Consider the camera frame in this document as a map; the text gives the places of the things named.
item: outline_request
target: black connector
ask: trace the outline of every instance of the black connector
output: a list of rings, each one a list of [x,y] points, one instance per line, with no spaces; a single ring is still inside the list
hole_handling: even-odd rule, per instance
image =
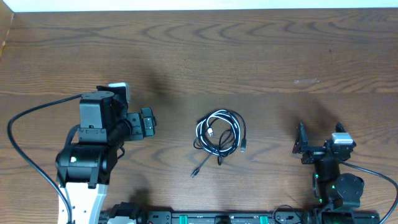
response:
[[[199,171],[200,171],[199,168],[195,169],[195,170],[193,171],[191,177],[194,178],[194,177],[199,173]]]
[[[246,138],[242,139],[241,143],[241,152],[245,152],[246,150]]]

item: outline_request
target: wood grain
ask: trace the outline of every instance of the wood grain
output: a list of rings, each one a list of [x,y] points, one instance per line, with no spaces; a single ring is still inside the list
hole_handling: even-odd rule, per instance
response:
[[[16,113],[96,85],[126,81],[131,111],[154,110],[153,139],[129,142],[104,208],[121,201],[175,210],[273,210],[317,200],[312,166],[291,154],[303,121],[321,144],[337,121],[358,143],[350,160],[398,180],[397,9],[17,14],[0,63],[0,223],[55,223],[55,192],[12,149]],[[192,147],[195,122],[229,108],[248,147],[219,167]],[[52,177],[78,102],[15,124],[18,143]],[[391,184],[365,180],[361,210],[384,215]],[[388,223],[398,221],[393,213]]]

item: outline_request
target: wooden table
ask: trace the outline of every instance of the wooden table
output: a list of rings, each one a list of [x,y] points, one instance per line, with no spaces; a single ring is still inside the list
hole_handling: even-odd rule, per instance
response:
[[[126,144],[103,208],[309,208],[313,166],[292,154],[300,121],[313,145],[341,121],[358,143],[349,161],[398,180],[397,65],[398,9],[17,14],[0,62],[0,223],[58,215],[51,186],[11,147],[8,120],[111,82],[128,82],[130,110],[152,107],[159,125],[155,138]],[[212,157],[191,179],[206,157],[192,147],[196,120],[218,108],[246,120],[246,152],[221,167]],[[22,118],[14,134],[55,178],[55,156],[79,121],[75,100]],[[341,170],[365,180],[360,209],[383,216],[393,186]]]

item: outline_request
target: cable plug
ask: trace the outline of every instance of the cable plug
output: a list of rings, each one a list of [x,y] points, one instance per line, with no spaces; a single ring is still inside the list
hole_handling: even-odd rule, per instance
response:
[[[207,133],[209,133],[210,137],[213,137],[213,135],[214,135],[213,128],[207,129]]]
[[[246,138],[242,139],[241,143],[241,152],[245,152],[246,150]]]
[[[197,168],[193,171],[193,173],[191,174],[191,178],[194,178],[198,173],[199,173],[200,169]]]

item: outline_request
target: white background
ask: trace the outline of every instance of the white background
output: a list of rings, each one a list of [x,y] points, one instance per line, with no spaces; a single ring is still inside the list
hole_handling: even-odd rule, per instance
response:
[[[398,0],[4,0],[14,12],[398,7]]]

